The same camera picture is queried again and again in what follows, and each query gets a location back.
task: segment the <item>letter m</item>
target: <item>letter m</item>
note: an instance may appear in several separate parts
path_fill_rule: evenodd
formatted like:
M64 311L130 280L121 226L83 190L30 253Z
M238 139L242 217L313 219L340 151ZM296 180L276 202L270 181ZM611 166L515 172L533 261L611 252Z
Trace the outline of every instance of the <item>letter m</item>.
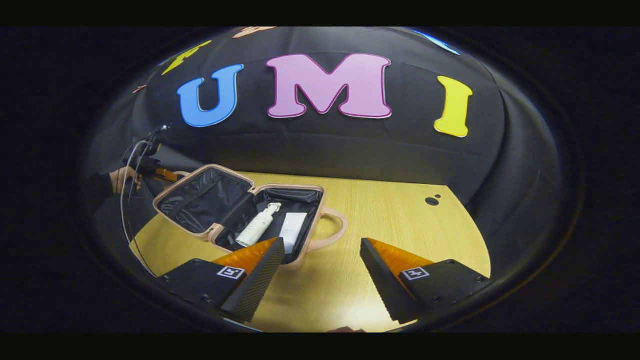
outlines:
M320 114L326 114L338 95L347 88L347 101L338 110L351 117L382 119L391 116L385 103L385 68L389 59L369 54L347 56L329 74L304 54L267 61L275 69L276 101L270 107L274 118L298 117L307 107L298 102L298 88Z

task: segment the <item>wooden table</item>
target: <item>wooden table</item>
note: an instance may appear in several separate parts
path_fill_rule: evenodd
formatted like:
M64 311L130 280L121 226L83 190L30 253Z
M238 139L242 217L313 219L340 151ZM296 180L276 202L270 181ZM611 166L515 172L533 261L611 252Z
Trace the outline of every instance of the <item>wooden table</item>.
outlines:
M342 239L307 255L297 272L278 270L253 321L247 326L266 332L326 332L349 326L384 332L400 325L391 320L360 258L360 242L368 237L432 261L455 259L491 276L489 253L474 221L446 186L388 183L325 177L242 172L259 186L267 183L312 184L326 190L326 205L346 215ZM439 205L426 203L427 197ZM324 217L313 239L339 230L339 221ZM160 275L200 258L213 261L225 253L194 238L160 215L136 240L149 267ZM132 244L136 255L138 251Z

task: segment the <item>white bottle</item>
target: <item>white bottle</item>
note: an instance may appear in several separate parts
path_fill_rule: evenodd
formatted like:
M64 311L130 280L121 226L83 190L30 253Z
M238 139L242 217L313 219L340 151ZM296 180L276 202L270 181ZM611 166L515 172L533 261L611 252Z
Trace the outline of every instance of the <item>white bottle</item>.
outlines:
M272 202L267 208L259 213L238 236L236 242L244 247L255 245L260 240L262 234L267 231L273 221L273 214L280 210L282 206L279 202Z

